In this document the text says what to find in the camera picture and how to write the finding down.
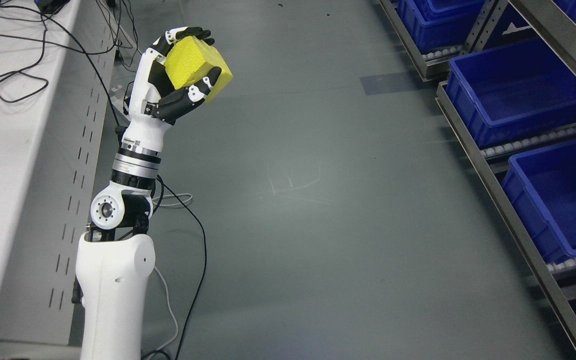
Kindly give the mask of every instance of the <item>slotted metal panel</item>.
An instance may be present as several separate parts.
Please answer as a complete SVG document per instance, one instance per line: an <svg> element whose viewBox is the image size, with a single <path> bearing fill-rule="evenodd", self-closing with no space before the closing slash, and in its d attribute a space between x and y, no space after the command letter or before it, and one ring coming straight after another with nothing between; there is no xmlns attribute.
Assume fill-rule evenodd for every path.
<svg viewBox="0 0 576 360"><path fill-rule="evenodd" d="M72 32L87 52L112 46L115 34L104 2L71 1L66 6L72 7L69 11L78 7ZM69 46L79 48L72 39ZM90 55L105 84L110 83L114 54ZM55 78L49 86L57 88L0 291L0 340L69 340L77 243L89 216L107 97L84 54L66 51Z"/></svg>

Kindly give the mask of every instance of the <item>yellow block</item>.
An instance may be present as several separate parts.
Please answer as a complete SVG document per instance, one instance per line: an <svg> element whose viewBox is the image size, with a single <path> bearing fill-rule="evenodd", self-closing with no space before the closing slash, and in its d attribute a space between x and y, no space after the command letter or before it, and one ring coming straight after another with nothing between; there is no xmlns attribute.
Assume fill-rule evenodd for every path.
<svg viewBox="0 0 576 360"><path fill-rule="evenodd" d="M201 80L210 69L220 67L221 75L206 102L212 100L233 79L233 73L219 51L194 36L186 36L174 44L164 64L174 89L188 87Z"/></svg>

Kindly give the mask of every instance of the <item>white table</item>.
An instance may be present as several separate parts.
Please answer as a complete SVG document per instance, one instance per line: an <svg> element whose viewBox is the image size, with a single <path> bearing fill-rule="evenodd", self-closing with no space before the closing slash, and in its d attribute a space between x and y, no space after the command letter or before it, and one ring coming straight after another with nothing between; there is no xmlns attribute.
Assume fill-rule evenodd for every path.
<svg viewBox="0 0 576 360"><path fill-rule="evenodd" d="M11 5L36 9L32 0ZM39 18L19 9L0 15ZM94 52L112 44L108 17L93 0L71 0L54 19ZM50 41L78 47L46 23ZM0 34L41 39L42 30L40 22L0 19ZM39 42L0 37L0 73L32 64L40 53ZM114 51L91 59L107 84ZM55 45L27 73L46 78L48 87L15 104L0 100L0 340L66 345L77 239L88 218L106 95L84 55ZM16 75L0 92L18 98L37 86Z"/></svg>

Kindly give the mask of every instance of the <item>robotic arm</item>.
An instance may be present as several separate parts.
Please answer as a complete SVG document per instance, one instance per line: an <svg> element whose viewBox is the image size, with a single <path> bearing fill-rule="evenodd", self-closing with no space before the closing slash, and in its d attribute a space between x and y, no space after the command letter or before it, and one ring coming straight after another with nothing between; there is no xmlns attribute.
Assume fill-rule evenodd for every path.
<svg viewBox="0 0 576 360"><path fill-rule="evenodd" d="M174 89L166 56L189 36L215 43L209 30L178 27L142 54L128 106L130 125L114 156L110 182L91 203L92 223L78 242L75 271L85 308L82 360L140 358L146 285L155 264L153 239L147 235L151 191L162 162L163 137L179 117L206 100L222 73L214 67L195 84ZM115 241L117 228L132 228L132 236Z"/></svg>

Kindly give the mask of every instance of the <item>gray floor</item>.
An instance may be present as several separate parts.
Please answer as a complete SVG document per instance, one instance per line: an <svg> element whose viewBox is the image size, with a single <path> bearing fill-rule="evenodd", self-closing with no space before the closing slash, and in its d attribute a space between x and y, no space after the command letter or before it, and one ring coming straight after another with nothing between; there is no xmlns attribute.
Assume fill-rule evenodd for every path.
<svg viewBox="0 0 576 360"><path fill-rule="evenodd" d="M181 358L573 358L529 296L437 84L418 80L381 8L278 2L133 1L142 48L199 25L235 76L166 135L162 177L194 195L208 241ZM201 276L199 227L162 209L150 229L183 321ZM172 331L153 276L144 350Z"/></svg>

